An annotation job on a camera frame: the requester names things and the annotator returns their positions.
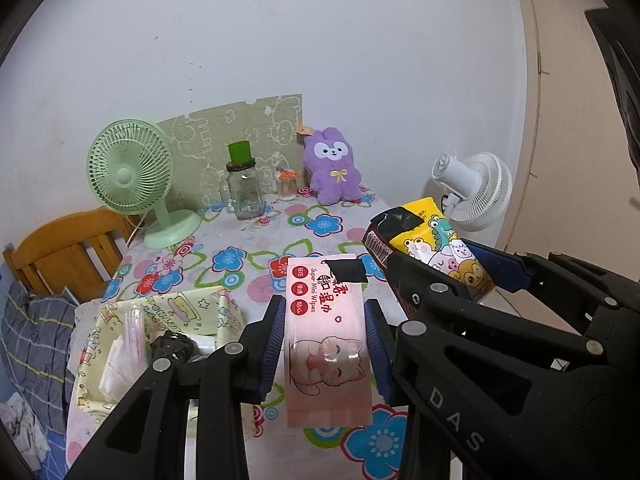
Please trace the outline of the white desk fan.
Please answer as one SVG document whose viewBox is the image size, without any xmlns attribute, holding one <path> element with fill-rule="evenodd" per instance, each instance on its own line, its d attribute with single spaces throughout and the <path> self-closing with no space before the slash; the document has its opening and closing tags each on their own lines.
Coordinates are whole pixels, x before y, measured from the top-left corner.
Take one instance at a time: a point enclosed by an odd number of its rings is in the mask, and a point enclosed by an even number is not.
<svg viewBox="0 0 640 480">
<path fill-rule="evenodd" d="M 513 180 L 496 155 L 481 152 L 466 159 L 444 153 L 434 163 L 432 178 L 446 190 L 445 216 L 466 232 L 491 226 L 508 208 Z"/>
</svg>

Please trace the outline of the cotton swab container orange lid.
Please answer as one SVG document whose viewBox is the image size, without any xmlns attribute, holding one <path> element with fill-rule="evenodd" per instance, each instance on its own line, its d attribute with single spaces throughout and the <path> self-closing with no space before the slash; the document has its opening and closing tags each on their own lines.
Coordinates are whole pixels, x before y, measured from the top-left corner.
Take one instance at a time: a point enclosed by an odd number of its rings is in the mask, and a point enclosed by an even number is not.
<svg viewBox="0 0 640 480">
<path fill-rule="evenodd" d="M 276 169 L 276 185 L 279 200 L 294 200 L 297 196 L 300 173 L 291 169 Z"/>
</svg>

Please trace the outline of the glass jar with green lid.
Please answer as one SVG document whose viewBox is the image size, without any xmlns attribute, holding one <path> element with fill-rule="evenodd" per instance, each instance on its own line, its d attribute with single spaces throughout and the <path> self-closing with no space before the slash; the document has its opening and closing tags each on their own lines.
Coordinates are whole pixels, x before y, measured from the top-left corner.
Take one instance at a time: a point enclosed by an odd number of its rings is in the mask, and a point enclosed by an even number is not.
<svg viewBox="0 0 640 480">
<path fill-rule="evenodd" d="M 227 182 L 235 217 L 239 220 L 260 217 L 264 213 L 265 203 L 250 142 L 233 142 L 228 145 L 228 152 Z"/>
</svg>

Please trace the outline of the green patterned cardboard panel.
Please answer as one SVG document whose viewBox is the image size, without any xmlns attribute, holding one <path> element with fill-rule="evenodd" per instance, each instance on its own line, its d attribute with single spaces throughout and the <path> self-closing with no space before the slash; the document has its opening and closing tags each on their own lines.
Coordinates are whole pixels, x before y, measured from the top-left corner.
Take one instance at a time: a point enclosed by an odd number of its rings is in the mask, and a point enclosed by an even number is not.
<svg viewBox="0 0 640 480">
<path fill-rule="evenodd" d="M 295 132 L 302 122 L 299 94 L 219 105 L 160 122 L 174 161 L 167 207 L 200 210 L 227 203 L 228 145 L 239 141 L 250 144 L 262 192 L 273 193 L 278 169 L 303 170 L 303 145 Z"/>
</svg>

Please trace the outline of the yellow fabric storage box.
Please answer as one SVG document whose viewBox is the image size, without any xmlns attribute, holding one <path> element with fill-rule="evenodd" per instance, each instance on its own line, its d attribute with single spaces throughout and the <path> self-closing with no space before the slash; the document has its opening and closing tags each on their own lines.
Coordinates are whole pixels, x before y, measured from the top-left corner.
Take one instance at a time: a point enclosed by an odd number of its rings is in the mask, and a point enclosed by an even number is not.
<svg viewBox="0 0 640 480">
<path fill-rule="evenodd" d="M 245 322 L 230 292 L 220 286 L 168 292 L 160 296 L 107 302 L 99 310 L 79 357 L 73 404 L 97 418 L 110 414 L 114 404 L 99 389 L 112 343 L 126 334 L 125 313 L 142 314 L 144 339 L 150 344 L 168 330 L 186 336 L 210 337 L 219 348 L 240 338 Z"/>
</svg>

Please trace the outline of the black plastic bag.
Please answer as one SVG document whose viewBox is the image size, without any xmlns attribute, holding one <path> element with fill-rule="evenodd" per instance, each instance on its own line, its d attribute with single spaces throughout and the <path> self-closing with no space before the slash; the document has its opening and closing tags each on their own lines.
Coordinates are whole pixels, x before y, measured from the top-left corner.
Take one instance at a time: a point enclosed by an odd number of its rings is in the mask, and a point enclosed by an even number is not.
<svg viewBox="0 0 640 480">
<path fill-rule="evenodd" d="M 158 359 L 170 359 L 179 363 L 201 361 L 205 356 L 198 348 L 195 340 L 183 333 L 166 330 L 156 337 L 151 344 L 151 362 Z"/>
</svg>

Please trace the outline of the green desk fan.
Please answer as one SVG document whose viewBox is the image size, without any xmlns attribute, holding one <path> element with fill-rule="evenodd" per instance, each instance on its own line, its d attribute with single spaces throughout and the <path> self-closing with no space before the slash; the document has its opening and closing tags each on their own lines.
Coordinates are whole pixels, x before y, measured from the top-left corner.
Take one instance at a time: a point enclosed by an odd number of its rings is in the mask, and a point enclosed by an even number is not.
<svg viewBox="0 0 640 480">
<path fill-rule="evenodd" d="M 144 244 L 162 249 L 193 235 L 201 217 L 189 209 L 170 211 L 174 162 L 164 133 L 141 119 L 119 119 L 94 139 L 87 156 L 87 179 L 93 194 L 108 209 L 122 214 L 155 216 Z"/>
</svg>

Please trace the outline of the purple plush bunny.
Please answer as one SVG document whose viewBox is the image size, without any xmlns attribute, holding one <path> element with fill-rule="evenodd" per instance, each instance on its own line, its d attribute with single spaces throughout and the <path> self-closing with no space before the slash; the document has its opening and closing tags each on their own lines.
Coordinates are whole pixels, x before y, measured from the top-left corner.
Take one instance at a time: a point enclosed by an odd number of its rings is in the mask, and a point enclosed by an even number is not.
<svg viewBox="0 0 640 480">
<path fill-rule="evenodd" d="M 361 200 L 361 174 L 352 147 L 340 130 L 328 127 L 303 135 L 303 164 L 309 186 L 323 206 Z"/>
</svg>

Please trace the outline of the clear pink packet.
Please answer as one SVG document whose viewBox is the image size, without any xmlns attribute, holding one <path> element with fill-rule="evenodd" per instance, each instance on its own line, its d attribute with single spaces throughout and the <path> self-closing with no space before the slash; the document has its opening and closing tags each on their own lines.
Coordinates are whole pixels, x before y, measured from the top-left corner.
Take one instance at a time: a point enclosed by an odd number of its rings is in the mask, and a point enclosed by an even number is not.
<svg viewBox="0 0 640 480">
<path fill-rule="evenodd" d="M 124 333 L 108 352 L 99 383 L 100 393 L 117 403 L 149 366 L 149 349 L 144 329 L 144 312 L 138 304 L 125 310 Z"/>
</svg>

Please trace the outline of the blue plaid bedding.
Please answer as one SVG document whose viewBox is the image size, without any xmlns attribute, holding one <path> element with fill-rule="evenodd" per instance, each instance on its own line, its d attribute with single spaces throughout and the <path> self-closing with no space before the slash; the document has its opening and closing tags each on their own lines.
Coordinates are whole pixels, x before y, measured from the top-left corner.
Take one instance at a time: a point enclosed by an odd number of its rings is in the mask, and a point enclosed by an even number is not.
<svg viewBox="0 0 640 480">
<path fill-rule="evenodd" d="M 1 422 L 39 479 L 67 472 L 75 308 L 65 295 L 37 296 L 19 281 L 1 293 Z"/>
</svg>

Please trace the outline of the cartoon tissue box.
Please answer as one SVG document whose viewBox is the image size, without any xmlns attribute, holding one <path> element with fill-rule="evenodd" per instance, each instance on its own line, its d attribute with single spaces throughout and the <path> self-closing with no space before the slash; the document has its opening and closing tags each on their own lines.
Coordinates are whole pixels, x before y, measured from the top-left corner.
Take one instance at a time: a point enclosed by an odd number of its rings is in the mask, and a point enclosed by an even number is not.
<svg viewBox="0 0 640 480">
<path fill-rule="evenodd" d="M 469 245 L 452 227 L 431 197 L 386 209 L 370 220 L 362 244 L 383 272 L 405 315 L 411 318 L 420 302 L 400 294 L 396 266 L 407 263 L 416 274 L 432 270 L 445 284 L 461 284 L 473 300 L 482 300 L 496 285 Z"/>
</svg>

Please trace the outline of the wooden chair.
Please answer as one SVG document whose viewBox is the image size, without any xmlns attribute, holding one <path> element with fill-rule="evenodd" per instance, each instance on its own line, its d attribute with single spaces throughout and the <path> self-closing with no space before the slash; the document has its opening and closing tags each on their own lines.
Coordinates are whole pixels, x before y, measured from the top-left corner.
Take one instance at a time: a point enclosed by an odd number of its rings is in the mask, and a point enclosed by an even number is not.
<svg viewBox="0 0 640 480">
<path fill-rule="evenodd" d="M 134 232 L 137 216 L 105 207 L 53 220 L 29 234 L 21 244 L 3 249 L 14 278 L 40 296 L 69 290 L 76 299 L 102 297 L 122 261 L 116 237 Z"/>
</svg>

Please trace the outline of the pink wet wipes pack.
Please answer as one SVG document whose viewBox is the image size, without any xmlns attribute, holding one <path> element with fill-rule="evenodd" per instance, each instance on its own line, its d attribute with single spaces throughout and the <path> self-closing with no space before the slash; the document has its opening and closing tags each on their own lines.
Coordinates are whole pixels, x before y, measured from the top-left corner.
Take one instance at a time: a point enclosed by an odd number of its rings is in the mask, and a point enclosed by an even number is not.
<svg viewBox="0 0 640 480">
<path fill-rule="evenodd" d="M 370 424 L 366 281 L 362 261 L 353 254 L 288 260 L 283 338 L 288 426 Z"/>
</svg>

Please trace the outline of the floral tablecloth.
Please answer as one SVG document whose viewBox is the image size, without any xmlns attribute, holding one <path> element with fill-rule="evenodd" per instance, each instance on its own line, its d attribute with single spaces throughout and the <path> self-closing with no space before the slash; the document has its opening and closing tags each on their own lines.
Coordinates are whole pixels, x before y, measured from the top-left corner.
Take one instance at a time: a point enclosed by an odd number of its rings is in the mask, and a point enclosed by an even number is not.
<svg viewBox="0 0 640 480">
<path fill-rule="evenodd" d="M 200 228 L 184 242 L 151 250 L 134 243 L 102 297 L 102 304 L 76 311 L 78 345 L 70 362 L 79 368 L 66 432 L 66 462 L 72 464 L 99 423 L 107 406 L 89 408 L 101 397 L 88 375 L 100 376 L 103 350 L 122 330 L 115 318 L 119 301 L 145 304 L 161 294 L 182 301 L 219 287 L 227 295 L 221 327 L 238 336 L 242 318 L 250 323 L 264 315 L 268 301 L 285 291 L 288 259 L 354 254 L 364 265 L 364 298 L 375 298 L 390 322 L 405 317 L 383 272 L 361 243 L 373 216 L 386 203 L 366 193 L 357 203 L 320 206 L 311 196 L 290 202 L 270 200 L 265 213 L 240 221 L 220 205 L 201 212 Z M 257 406 L 242 408 L 248 466 L 255 479 L 395 479 L 404 443 L 407 408 L 391 408 L 372 396 L 369 426 L 290 428 L 285 416 L 284 373 L 274 376 L 272 390 Z"/>
</svg>

